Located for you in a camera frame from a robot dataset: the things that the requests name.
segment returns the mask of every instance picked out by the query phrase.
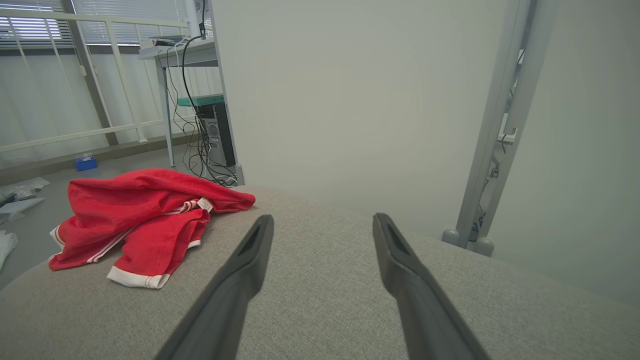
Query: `computer tower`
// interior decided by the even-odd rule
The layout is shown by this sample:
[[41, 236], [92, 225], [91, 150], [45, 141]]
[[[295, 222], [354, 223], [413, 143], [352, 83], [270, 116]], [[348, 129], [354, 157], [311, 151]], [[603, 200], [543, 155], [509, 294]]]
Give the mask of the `computer tower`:
[[198, 115], [205, 128], [205, 143], [208, 146], [207, 157], [213, 165], [230, 167], [236, 164], [234, 148], [231, 142], [231, 130], [224, 102], [197, 106]]

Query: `black cable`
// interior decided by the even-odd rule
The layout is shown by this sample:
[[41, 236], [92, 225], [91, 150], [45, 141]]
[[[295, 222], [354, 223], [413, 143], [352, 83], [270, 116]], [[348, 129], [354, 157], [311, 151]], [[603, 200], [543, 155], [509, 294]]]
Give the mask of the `black cable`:
[[[169, 64], [169, 51], [171, 49], [167, 49], [166, 54], [165, 54], [165, 60], [167, 62], [167, 65]], [[189, 124], [191, 125], [191, 127], [193, 127], [193, 130], [191, 131], [191, 135], [189, 136], [189, 141], [186, 144], [187, 147], [184, 149], [184, 154], [182, 155], [182, 164], [191, 171], [191, 173], [193, 175], [196, 175], [198, 177], [202, 177], [202, 171], [200, 172], [200, 174], [197, 174], [194, 170], [193, 170], [193, 165], [191, 164], [191, 162], [189, 162], [189, 165], [187, 165], [187, 163], [184, 161], [184, 158], [187, 155], [187, 152], [189, 152], [189, 155], [191, 155], [191, 148], [195, 147], [194, 145], [192, 145], [193, 143], [193, 135], [196, 131], [196, 127], [195, 125], [193, 125], [193, 122], [186, 120], [185, 118], [183, 118], [182, 116], [180, 116], [180, 114], [178, 114], [178, 103], [177, 103], [177, 99], [174, 100], [173, 99], [173, 95], [171, 94], [171, 91], [169, 90], [169, 84], [168, 81], [166, 80], [166, 74], [163, 71], [163, 77], [164, 77], [164, 83], [165, 83], [165, 87], [166, 87], [166, 91], [167, 94], [169, 94], [169, 98], [171, 99], [171, 102], [173, 103], [173, 117], [172, 117], [172, 121], [173, 123], [184, 133], [186, 134], [186, 130], [184, 129], [184, 127]], [[169, 80], [171, 81], [171, 85], [173, 87], [173, 89], [175, 90], [176, 95], [178, 94], [178, 89], [175, 87], [175, 85], [173, 84], [173, 78], [171, 77], [171, 72], [169, 72]], [[175, 116], [178, 115], [178, 117], [180, 117], [180, 119], [182, 119], [182, 121], [185, 122], [184, 126], [180, 126], [176, 121], [175, 121]]]
[[504, 147], [504, 138], [507, 137], [507, 134], [502, 135], [502, 140], [500, 140], [500, 144], [502, 145], [502, 151], [506, 154], [507, 149]]
[[201, 35], [205, 35], [207, 33], [207, 28], [204, 27], [204, 11], [206, 11], [207, 9], [207, 0], [202, 0], [202, 34]]
[[233, 171], [231, 171], [231, 169], [229, 169], [227, 167], [224, 167], [222, 165], [220, 165], [220, 166], [224, 167], [227, 171], [229, 171], [231, 173], [231, 175], [219, 173], [219, 172], [213, 170], [209, 166], [208, 162], [205, 160], [206, 158], [208, 158], [207, 153], [205, 152], [206, 145], [208, 143], [207, 130], [204, 127], [204, 125], [202, 124], [202, 119], [200, 118], [200, 114], [198, 113], [198, 111], [197, 111], [197, 109], [195, 107], [195, 104], [193, 103], [193, 98], [191, 97], [191, 93], [189, 93], [189, 85], [187, 85], [187, 77], [186, 77], [186, 73], [185, 73], [185, 70], [184, 70], [184, 59], [185, 59], [185, 55], [187, 54], [187, 49], [189, 48], [189, 44], [192, 41], [196, 40], [197, 38], [200, 38], [200, 37], [190, 38], [189, 41], [187, 41], [187, 43], [184, 44], [184, 48], [182, 50], [182, 80], [184, 82], [184, 89], [186, 90], [187, 96], [189, 97], [189, 103], [191, 103], [191, 106], [193, 107], [193, 110], [196, 113], [196, 123], [198, 124], [198, 128], [200, 129], [200, 134], [202, 136], [202, 146], [201, 146], [201, 150], [198, 152], [198, 155], [200, 156], [200, 162], [201, 162], [203, 167], [206, 167], [207, 171], [209, 172], [209, 175], [211, 175], [211, 177], [213, 178], [213, 181], [219, 183], [217, 181], [216, 177], [212, 174], [212, 172], [214, 172], [215, 174], [218, 174], [220, 176], [235, 176], [235, 174], [233, 173]]

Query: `white railing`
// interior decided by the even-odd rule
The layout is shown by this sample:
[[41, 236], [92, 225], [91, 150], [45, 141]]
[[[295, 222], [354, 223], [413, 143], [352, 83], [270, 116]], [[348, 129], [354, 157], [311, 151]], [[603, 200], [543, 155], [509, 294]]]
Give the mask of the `white railing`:
[[[157, 26], [159, 34], [162, 33], [162, 27], [177, 28], [180, 31], [180, 34], [183, 35], [185, 32], [184, 30], [187, 28], [187, 24], [183, 22], [167, 21], [167, 20], [133, 19], [133, 18], [126, 18], [126, 17], [111, 17], [111, 16], [103, 16], [103, 15], [78, 15], [78, 14], [60, 13], [60, 12], [36, 12], [36, 11], [29, 11], [29, 10], [0, 10], [0, 17], [6, 17], [8, 19], [9, 27], [15, 37], [14, 40], [15, 40], [16, 46], [20, 52], [20, 55], [22, 56], [27, 72], [36, 84], [38, 84], [38, 79], [36, 78], [34, 72], [32, 71], [31, 65], [29, 64], [29, 60], [27, 59], [27, 55], [25, 54], [25, 48], [19, 38], [19, 32], [16, 32], [16, 29], [14, 28], [11, 18], [20, 17], [20, 18], [35, 18], [35, 19], [74, 20], [74, 21], [77, 21], [78, 23], [82, 21], [103, 22], [106, 26], [106, 29], [109, 35], [109, 41], [111, 42], [111, 49], [113, 51], [113, 56], [115, 57], [117, 71], [118, 71], [118, 74], [120, 75], [120, 81], [122, 82], [124, 94], [127, 99], [129, 112], [131, 113], [131, 117], [133, 118], [133, 124], [114, 126], [113, 122], [111, 121], [111, 117], [109, 116], [109, 113], [107, 111], [107, 106], [104, 100], [104, 96], [102, 94], [102, 91], [100, 90], [100, 86], [98, 85], [98, 93], [100, 95], [102, 105], [104, 107], [107, 118], [109, 120], [110, 127], [103, 128], [103, 129], [82, 131], [82, 132], [72, 133], [67, 135], [60, 135], [54, 130], [54, 133], [53, 133], [54, 136], [32, 140], [32, 141], [25, 141], [21, 143], [13, 143], [11, 145], [0, 146], [0, 152], [13, 151], [17, 149], [25, 149], [25, 148], [33, 147], [37, 145], [62, 142], [65, 140], [84, 138], [87, 136], [101, 135], [106, 133], [114, 133], [117, 131], [130, 130], [130, 129], [135, 129], [137, 131], [138, 140], [140, 142], [146, 142], [147, 139], [145, 138], [144, 132], [142, 131], [143, 127], [164, 124], [164, 121], [162, 120], [162, 115], [161, 115], [162, 113], [160, 111], [160, 103], [159, 103], [159, 100], [156, 100], [156, 95], [152, 86], [153, 82], [152, 82], [152, 79], [149, 77], [146, 61], [143, 61], [143, 63], [145, 65], [145, 70], [147, 70], [145, 71], [147, 73], [147, 81], [148, 81], [149, 89], [152, 93], [152, 97], [154, 100], [154, 107], [156, 108], [156, 113], [158, 115], [157, 119], [160, 119], [160, 120], [142, 121], [139, 118], [138, 114], [134, 111], [132, 106], [132, 101], [133, 101], [132, 94], [134, 93], [134, 90], [132, 85], [129, 82], [129, 79], [127, 79], [127, 76], [125, 75], [125, 71], [124, 71], [125, 65], [123, 64], [123, 61], [122, 61], [122, 55], [118, 47], [118, 39], [116, 38], [114, 29], [113, 29], [113, 23], [133, 24], [139, 41], [141, 40], [140, 32], [138, 30], [139, 25]], [[77, 104], [77, 99], [75, 99], [74, 97], [74, 92], [71, 89], [67, 74], [65, 73], [64, 66], [60, 59], [60, 53], [58, 51], [58, 46], [56, 45], [56, 39], [54, 39], [54, 37], [51, 35], [51, 29], [49, 28], [48, 24], [46, 25], [46, 27], [47, 27], [47, 32], [49, 34], [51, 47], [53, 48], [54, 54], [58, 61], [58, 65], [60, 66], [60, 71], [65, 80], [65, 86], [67, 87], [67, 89], [69, 90], [72, 96], [72, 104], [75, 106], [75, 112], [78, 114], [78, 116], [81, 116], [78, 108], [78, 104]], [[79, 26], [79, 29], [80, 29], [81, 38], [75, 39], [76, 47], [84, 46], [85, 51], [87, 52], [87, 54], [89, 54], [90, 52], [87, 48], [86, 42], [84, 41], [84, 36], [82, 34], [82, 27]], [[94, 73], [95, 69], [91, 60], [91, 56], [88, 57], [88, 61], [89, 63], [85, 64], [87, 66], [84, 67], [84, 70], [92, 72], [93, 76], [95, 77], [96, 74]], [[42, 109], [43, 113], [51, 114], [51, 111], [49, 111], [50, 109], [47, 109], [47, 102], [44, 101], [45, 97], [44, 97], [44, 94], [40, 91], [40, 89], [38, 89], [36, 91], [36, 94], [34, 95], [36, 95], [39, 100], [35, 102], [37, 103], [36, 106], [43, 106], [44, 107]], [[17, 129], [20, 129], [20, 131], [24, 133], [25, 130], [21, 129], [21, 125], [18, 123], [18, 120], [14, 118], [13, 121], [16, 122], [14, 124], [15, 127]], [[53, 119], [51, 118], [51, 116], [48, 116], [48, 119], [46, 119], [46, 121], [48, 121], [52, 129], [56, 129], [56, 125]]]

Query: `desk leg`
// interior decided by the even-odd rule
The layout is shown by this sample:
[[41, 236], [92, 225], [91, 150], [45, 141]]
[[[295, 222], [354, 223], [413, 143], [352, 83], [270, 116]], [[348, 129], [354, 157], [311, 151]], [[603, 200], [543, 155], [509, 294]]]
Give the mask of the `desk leg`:
[[166, 71], [168, 71], [168, 69], [164, 68], [160, 60], [156, 59], [156, 73], [160, 89], [160, 107], [162, 108], [163, 120], [166, 125], [165, 136], [166, 148], [169, 150], [169, 166], [175, 167], [175, 162], [173, 161], [173, 136], [171, 134], [171, 113], [169, 109], [169, 90], [166, 86]]

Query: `clothing tag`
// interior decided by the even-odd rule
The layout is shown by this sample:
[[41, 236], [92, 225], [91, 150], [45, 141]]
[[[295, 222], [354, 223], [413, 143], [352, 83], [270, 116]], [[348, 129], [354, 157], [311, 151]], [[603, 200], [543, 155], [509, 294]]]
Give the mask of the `clothing tag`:
[[205, 197], [201, 197], [200, 200], [198, 200], [198, 206], [207, 210], [208, 212], [211, 212], [211, 210], [213, 210], [213, 205], [211, 205], [211, 203]]

